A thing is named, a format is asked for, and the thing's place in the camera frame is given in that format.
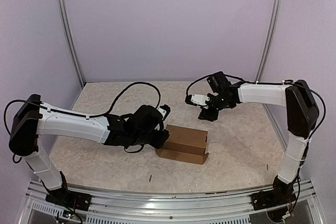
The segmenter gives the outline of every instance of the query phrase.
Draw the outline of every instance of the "cardboard box flap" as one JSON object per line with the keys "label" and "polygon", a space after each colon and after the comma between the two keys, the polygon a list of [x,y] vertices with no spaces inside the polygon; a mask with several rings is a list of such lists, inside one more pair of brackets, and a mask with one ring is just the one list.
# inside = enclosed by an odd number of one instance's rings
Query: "cardboard box flap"
{"label": "cardboard box flap", "polygon": [[162,158],[168,158],[176,161],[187,162],[192,164],[203,165],[208,158],[209,153],[197,155],[185,152],[177,152],[172,150],[159,149],[155,150],[156,154]]}
{"label": "cardboard box flap", "polygon": [[197,155],[204,155],[205,153],[205,148],[203,147],[195,147],[195,146],[189,146],[185,144],[171,143],[169,141],[165,142],[163,148],[166,150],[185,152],[185,153],[191,153],[191,154],[197,154]]}

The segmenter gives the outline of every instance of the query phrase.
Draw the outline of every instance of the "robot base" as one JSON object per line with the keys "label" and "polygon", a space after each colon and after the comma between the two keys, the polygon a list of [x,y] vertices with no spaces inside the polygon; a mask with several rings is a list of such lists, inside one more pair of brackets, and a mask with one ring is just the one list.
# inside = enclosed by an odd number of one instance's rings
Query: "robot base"
{"label": "robot base", "polygon": [[89,210],[92,198],[91,195],[79,193],[77,191],[69,191],[68,198],[70,200],[60,202],[54,196],[47,194],[46,201],[63,207],[68,207],[70,209],[78,209],[82,211]]}
{"label": "robot base", "polygon": [[251,195],[253,209],[261,210],[265,208],[276,207],[284,204],[288,204],[289,202],[294,202],[296,200],[296,196],[294,191],[289,191],[285,197],[281,197],[276,199],[274,190],[270,191],[260,191],[258,193]]}

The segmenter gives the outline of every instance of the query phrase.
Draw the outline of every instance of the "white arm segment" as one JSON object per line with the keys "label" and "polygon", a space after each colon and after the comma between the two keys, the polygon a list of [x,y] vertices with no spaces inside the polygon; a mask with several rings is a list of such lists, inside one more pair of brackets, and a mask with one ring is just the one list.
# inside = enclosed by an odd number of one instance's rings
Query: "white arm segment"
{"label": "white arm segment", "polygon": [[[286,107],[285,89],[290,85],[243,84],[238,88],[240,102],[256,102]],[[289,141],[278,178],[289,184],[297,176],[297,172],[305,152],[308,139],[289,133]]]}
{"label": "white arm segment", "polygon": [[[89,114],[60,109],[48,103],[42,103],[41,105],[51,109],[90,116]],[[103,144],[110,133],[107,128],[109,122],[105,116],[86,119],[44,109],[40,109],[39,113],[43,117],[38,120],[37,135],[61,135],[85,138]]]}
{"label": "white arm segment", "polygon": [[61,188],[62,177],[55,168],[43,146],[38,141],[38,152],[22,157],[49,190]]}
{"label": "white arm segment", "polygon": [[295,136],[289,132],[289,141],[283,159],[278,178],[282,182],[289,184],[293,182],[298,174],[298,169],[305,152],[306,146],[310,140],[300,136]]}
{"label": "white arm segment", "polygon": [[290,85],[242,84],[238,88],[243,103],[257,102],[286,107],[285,89]]}

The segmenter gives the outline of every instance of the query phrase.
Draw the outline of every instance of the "cable tie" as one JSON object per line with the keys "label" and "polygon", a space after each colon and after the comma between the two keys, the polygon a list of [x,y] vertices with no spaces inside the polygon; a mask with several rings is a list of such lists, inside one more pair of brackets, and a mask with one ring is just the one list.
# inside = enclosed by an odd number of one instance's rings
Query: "cable tie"
{"label": "cable tie", "polygon": [[292,156],[289,156],[287,153],[285,153],[285,156],[291,158],[292,160],[298,161],[298,162],[306,161],[306,158],[305,158],[305,159],[296,159],[296,158],[294,158],[294,157],[292,157]]}

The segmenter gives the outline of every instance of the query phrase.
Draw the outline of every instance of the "metal base plate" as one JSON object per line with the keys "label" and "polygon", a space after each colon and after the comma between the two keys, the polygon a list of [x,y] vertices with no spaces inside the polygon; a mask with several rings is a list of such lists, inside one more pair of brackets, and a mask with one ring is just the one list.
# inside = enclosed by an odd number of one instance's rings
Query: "metal base plate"
{"label": "metal base plate", "polygon": [[70,191],[70,193],[73,196],[73,201],[67,204],[61,205],[58,200],[56,200],[53,196],[49,194],[47,194],[46,196],[46,201],[56,204],[56,205],[63,206],[63,207],[68,207],[70,209],[75,208],[75,209],[82,210],[82,211],[89,210],[89,206],[90,206],[91,198],[92,198],[90,194],[79,193],[77,191]]}
{"label": "metal base plate", "polygon": [[288,211],[287,207],[282,207],[282,208],[267,212],[267,216],[271,221],[275,223],[278,223],[278,222],[282,223],[282,217],[286,214],[287,211]]}

